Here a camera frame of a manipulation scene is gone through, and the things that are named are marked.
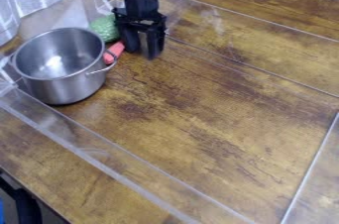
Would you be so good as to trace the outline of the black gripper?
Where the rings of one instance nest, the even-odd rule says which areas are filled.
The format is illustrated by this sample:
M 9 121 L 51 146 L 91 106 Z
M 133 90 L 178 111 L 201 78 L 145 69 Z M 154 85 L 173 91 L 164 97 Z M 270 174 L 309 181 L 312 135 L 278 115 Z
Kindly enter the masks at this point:
M 146 34 L 146 57 L 154 59 L 162 52 L 166 17 L 158 12 L 158 0 L 122 0 L 123 6 L 111 10 L 125 50 L 140 49 L 137 32 Z

